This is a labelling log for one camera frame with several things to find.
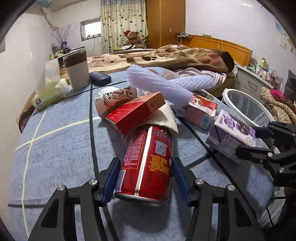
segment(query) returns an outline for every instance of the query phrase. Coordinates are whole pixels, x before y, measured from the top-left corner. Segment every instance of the drawer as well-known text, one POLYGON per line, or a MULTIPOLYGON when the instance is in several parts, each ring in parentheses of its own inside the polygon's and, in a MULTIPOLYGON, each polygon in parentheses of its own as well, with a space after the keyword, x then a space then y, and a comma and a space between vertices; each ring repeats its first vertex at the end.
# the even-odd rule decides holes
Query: drawer
POLYGON ((257 101, 259 101, 262 105, 265 104, 265 101, 261 100, 258 96, 256 96, 254 93, 252 93, 251 91, 249 91, 247 88, 243 87, 238 82, 234 82, 233 88, 236 89, 236 90, 242 91, 242 92, 246 93, 249 96, 252 96, 254 99, 256 99, 257 101))
POLYGON ((260 90, 263 86, 269 89, 269 87, 260 80, 241 69, 238 69, 235 81, 251 91, 257 97, 260 97, 260 90))

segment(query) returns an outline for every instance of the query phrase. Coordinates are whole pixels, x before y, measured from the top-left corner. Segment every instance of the barcode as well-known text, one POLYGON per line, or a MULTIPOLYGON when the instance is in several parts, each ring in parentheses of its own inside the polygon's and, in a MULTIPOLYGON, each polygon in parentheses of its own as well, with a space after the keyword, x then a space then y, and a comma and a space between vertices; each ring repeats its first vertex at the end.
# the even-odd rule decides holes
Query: barcode
POLYGON ((204 115, 202 122, 200 123, 200 127, 203 129, 207 129, 207 127, 209 126, 210 123, 210 117, 207 115, 204 115))
POLYGON ((155 153, 165 156, 167 145, 160 141, 155 141, 155 142, 156 142, 155 153))
POLYGON ((115 192, 121 192, 121 186, 122 186, 122 183, 123 183, 125 173, 126 173, 126 170, 122 170, 122 171, 119 172, 117 183, 116 183, 116 186, 115 186, 115 192))

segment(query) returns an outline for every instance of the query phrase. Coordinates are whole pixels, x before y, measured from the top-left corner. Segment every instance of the purple milk carton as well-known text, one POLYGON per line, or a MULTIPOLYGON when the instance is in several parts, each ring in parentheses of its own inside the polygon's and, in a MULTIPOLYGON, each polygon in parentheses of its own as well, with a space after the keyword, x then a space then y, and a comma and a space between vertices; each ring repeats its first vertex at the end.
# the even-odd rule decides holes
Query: purple milk carton
POLYGON ((221 110, 209 132, 206 143, 241 165, 244 160, 236 157, 236 148, 241 144, 255 147, 255 130, 221 110))

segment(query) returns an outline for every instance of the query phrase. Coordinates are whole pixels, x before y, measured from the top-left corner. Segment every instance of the black line on tablecloth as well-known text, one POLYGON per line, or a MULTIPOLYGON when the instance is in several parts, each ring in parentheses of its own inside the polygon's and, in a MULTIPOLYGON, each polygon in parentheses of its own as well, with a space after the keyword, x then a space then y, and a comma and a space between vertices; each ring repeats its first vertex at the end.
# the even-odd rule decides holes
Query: black line on tablecloth
POLYGON ((245 201, 247 202, 248 206, 250 207, 252 213, 254 214, 255 217, 256 216, 256 212, 253 209, 253 207, 251 206, 251 204, 249 203, 248 199, 246 198, 246 196, 244 195, 244 193, 242 192, 242 190, 239 188, 239 186, 236 184, 235 180, 233 179, 233 177, 229 174, 229 172, 226 170, 226 168, 223 166, 223 164, 221 162, 219 162, 219 160, 216 158, 215 153, 213 153, 208 147, 207 145, 202 141, 202 139, 199 137, 198 134, 195 133, 195 131, 186 123, 186 121, 184 119, 180 118, 180 121, 188 128, 188 130, 195 136, 195 138, 200 142, 200 144, 202 144, 202 146, 206 149, 206 151, 211 155, 210 157, 213 158, 214 162, 220 167, 220 169, 224 172, 224 174, 228 177, 229 181, 235 186, 237 187, 239 193, 241 194, 241 196, 245 199, 245 201))
MULTIPOLYGON (((114 84, 110 84, 110 85, 105 85, 105 86, 95 87, 95 88, 93 88, 93 90, 95 90, 95 89, 99 89, 99 88, 108 87, 108 86, 118 85, 118 84, 125 83, 125 82, 127 82, 127 81, 121 81, 121 82, 114 83, 114 84)), ((38 114, 39 112, 41 112, 41 111, 47 109, 48 107, 50 107, 50 106, 52 106, 52 105, 54 105, 54 104, 58 104, 58 103, 60 103, 60 102, 62 102, 62 101, 64 101, 64 100, 66 100, 66 99, 68 99, 68 98, 72 98, 72 97, 78 96, 78 95, 80 95, 80 94, 83 94, 83 93, 89 92, 89 91, 91 91, 91 90, 90 90, 90 89, 89 89, 89 90, 85 90, 85 91, 82 91, 82 92, 80 92, 80 93, 78 93, 78 94, 75 94, 75 95, 72 95, 72 96, 68 96, 68 97, 66 97, 66 98, 64 98, 64 99, 62 99, 62 100, 60 100, 60 101, 57 101, 57 102, 55 102, 55 103, 52 103, 52 104, 50 104, 49 106, 46 106, 46 107, 42 108, 41 110, 39 110, 38 112, 36 112, 36 113, 34 113, 33 115, 31 115, 31 117, 34 116, 34 115, 36 115, 36 114, 38 114)))
POLYGON ((93 91, 93 84, 91 84, 90 89, 90 99, 89 99, 89 133, 90 133, 90 139, 91 139, 91 156, 93 158, 93 164, 94 164, 94 175, 97 180, 99 180, 99 165, 98 165, 98 159, 96 157, 96 146, 94 142, 94 125, 93 125, 93 119, 92 119, 92 91, 93 91))
MULTIPOLYGON (((8 204, 8 207, 16 207, 16 208, 22 208, 21 204, 8 204)), ((33 204, 25 204, 25 208, 44 208, 45 205, 33 205, 33 204)))
POLYGON ((196 165, 198 165, 199 163, 201 163, 201 162, 203 162, 204 160, 206 160, 206 159, 208 159, 208 158, 210 158, 210 157, 212 157, 212 154, 206 154, 205 156, 203 156, 202 158, 199 158, 198 160, 196 160, 196 161, 194 161, 194 162, 192 162, 192 163, 190 163, 190 164, 188 164, 187 166, 185 166, 185 168, 187 168, 187 169, 191 169, 191 168, 193 168, 193 167, 195 167, 196 165))
POLYGON ((105 218, 106 218, 106 222, 107 222, 107 225, 109 227, 111 236, 113 238, 113 241, 120 241, 120 239, 119 239, 119 237, 117 235, 115 226, 114 226, 114 224, 112 222, 112 218, 111 218, 111 215, 110 215, 108 206, 103 207, 103 212, 104 212, 104 215, 105 215, 105 218))

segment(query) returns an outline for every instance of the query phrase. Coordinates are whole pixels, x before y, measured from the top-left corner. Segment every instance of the teddy bear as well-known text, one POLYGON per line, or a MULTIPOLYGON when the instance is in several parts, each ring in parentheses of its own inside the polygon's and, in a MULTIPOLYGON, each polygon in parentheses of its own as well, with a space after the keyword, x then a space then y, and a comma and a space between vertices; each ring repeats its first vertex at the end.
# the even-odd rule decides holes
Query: teddy bear
POLYGON ((127 45, 134 45, 135 48, 145 48, 145 45, 143 44, 141 38, 140 38, 140 33, 139 32, 134 32, 134 31, 125 31, 123 32, 124 35, 127 37, 127 41, 124 46, 127 45))

